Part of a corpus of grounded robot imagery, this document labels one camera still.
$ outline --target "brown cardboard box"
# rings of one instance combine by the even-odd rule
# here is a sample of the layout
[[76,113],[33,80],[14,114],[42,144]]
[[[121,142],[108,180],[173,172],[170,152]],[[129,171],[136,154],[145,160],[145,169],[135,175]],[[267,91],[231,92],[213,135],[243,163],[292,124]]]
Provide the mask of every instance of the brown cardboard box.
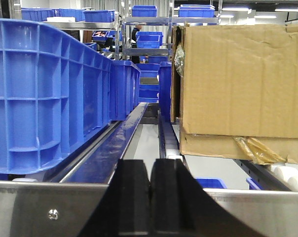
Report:
[[182,154],[248,159],[233,138],[255,137],[298,163],[298,25],[177,28],[178,44],[171,116],[180,104]]

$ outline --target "stainless steel frame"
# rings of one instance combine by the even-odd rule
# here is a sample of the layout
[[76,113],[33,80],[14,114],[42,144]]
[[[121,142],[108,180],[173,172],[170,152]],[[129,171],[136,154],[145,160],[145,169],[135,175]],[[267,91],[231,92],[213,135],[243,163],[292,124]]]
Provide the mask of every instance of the stainless steel frame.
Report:
[[115,60],[120,59],[119,54],[119,29],[122,27],[118,14],[115,14],[115,21],[105,22],[45,22],[60,30],[84,30],[84,31],[110,31],[115,30]]
[[298,237],[298,193],[204,189],[219,205],[267,237]]
[[[124,5],[126,5],[127,0],[121,0]],[[220,23],[220,14],[222,11],[223,0],[219,0],[218,6],[218,17],[212,18],[204,18],[204,17],[173,17],[174,16],[174,0],[169,0],[169,10],[167,17],[129,17],[131,15],[131,5],[132,0],[128,0],[128,12],[124,12],[124,19],[123,19],[123,44],[122,44],[122,52],[123,52],[123,59],[126,59],[127,56],[134,56],[134,55],[166,55],[169,56],[169,59],[172,57],[172,26],[182,23]],[[148,25],[148,26],[168,26],[168,33],[167,33],[167,54],[165,53],[164,49],[160,49],[161,51],[157,51],[159,49],[142,49],[139,50],[138,48],[130,48],[130,44],[127,41],[127,34],[126,34],[126,26],[131,25]]]
[[106,188],[0,181],[0,237],[76,237]]

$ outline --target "metal pole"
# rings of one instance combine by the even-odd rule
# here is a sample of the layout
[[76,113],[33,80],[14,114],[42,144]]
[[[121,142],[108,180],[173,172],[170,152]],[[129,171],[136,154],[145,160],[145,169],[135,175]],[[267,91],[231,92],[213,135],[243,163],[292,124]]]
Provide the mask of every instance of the metal pole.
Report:
[[222,8],[223,8],[223,0],[219,0],[219,2],[218,2],[218,25],[221,22]]
[[20,0],[14,0],[14,13],[15,19],[22,19],[22,9]]
[[118,14],[115,14],[115,60],[119,60],[119,21],[118,21]]
[[121,42],[121,50],[123,54],[123,60],[126,60],[125,55],[125,46],[126,46],[126,40],[127,40],[127,34],[126,34],[126,27],[125,27],[125,17],[126,17],[126,0],[121,0],[121,9],[122,9],[122,26],[121,26],[121,34],[122,34],[122,42]]
[[174,15],[174,0],[170,0],[169,5],[169,29],[167,35],[167,44],[168,44],[168,58],[171,61],[172,55],[172,17]]

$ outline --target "warehouse wall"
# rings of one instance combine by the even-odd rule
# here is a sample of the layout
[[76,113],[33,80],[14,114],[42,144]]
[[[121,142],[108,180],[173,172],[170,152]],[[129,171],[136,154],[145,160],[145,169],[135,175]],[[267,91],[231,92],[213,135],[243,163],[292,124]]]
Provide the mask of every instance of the warehouse wall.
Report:
[[21,0],[22,7],[49,7],[49,0]]
[[[233,15],[234,17],[231,18],[230,22],[228,18],[223,18],[221,25],[251,25],[251,24],[278,24],[284,25],[287,12],[256,12],[252,10],[250,14],[247,12],[232,12],[232,11],[223,11],[222,15]],[[255,15],[268,15],[268,16],[276,16],[275,19],[258,19],[254,20]],[[298,13],[291,12],[289,15],[289,19],[296,19],[298,18]]]
[[82,0],[49,0],[51,8],[83,8]]

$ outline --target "blue plastic bin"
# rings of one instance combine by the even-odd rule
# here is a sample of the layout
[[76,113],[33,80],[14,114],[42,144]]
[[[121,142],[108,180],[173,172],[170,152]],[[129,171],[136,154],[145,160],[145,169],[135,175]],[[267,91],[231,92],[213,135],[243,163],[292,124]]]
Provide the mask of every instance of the blue plastic bin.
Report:
[[59,8],[52,8],[55,13],[55,16],[60,16],[60,9]]
[[138,48],[159,48],[163,36],[137,36],[136,42]]
[[171,108],[171,62],[161,62],[159,69],[159,105],[161,114],[170,121]]
[[0,173],[53,168],[107,126],[111,64],[50,25],[0,19]]
[[263,190],[260,184],[258,184],[254,179],[247,178],[247,183],[249,184],[249,190]]
[[137,36],[161,36],[159,39],[159,45],[162,46],[162,40],[163,40],[163,33],[162,32],[153,32],[153,31],[138,31],[136,32]]
[[47,17],[55,16],[53,9],[22,8],[22,19],[29,21],[47,21]]
[[179,17],[214,17],[215,9],[212,7],[181,7]]
[[111,67],[111,120],[125,120],[138,105],[140,70],[131,61],[113,61]]
[[154,63],[138,63],[136,64],[140,69],[140,77],[141,78],[156,78],[158,75],[158,71],[160,68],[159,64]]
[[148,62],[160,64],[161,62],[168,61],[168,56],[149,56]]
[[108,39],[108,31],[102,31],[105,32],[105,36],[94,36],[94,33],[92,35],[92,40],[93,41],[106,41]]
[[84,43],[84,45],[88,46],[89,48],[93,49],[93,50],[96,50],[96,43]]
[[[116,31],[109,31],[108,38],[113,38],[113,40],[115,40],[115,34],[116,34]],[[121,37],[122,37],[122,34],[121,34],[121,31],[119,31],[119,41],[121,41]]]
[[131,9],[132,16],[157,17],[157,7],[154,5],[135,5]]
[[205,189],[226,189],[227,186],[219,178],[195,178],[197,182]]
[[140,102],[145,102],[145,103],[157,103],[158,102],[158,98],[141,98],[139,97],[139,103]]
[[156,103],[158,101],[159,85],[140,84],[139,102]]
[[75,21],[85,21],[83,9],[60,8],[60,16],[75,17]]
[[84,11],[86,22],[113,22],[115,10]]

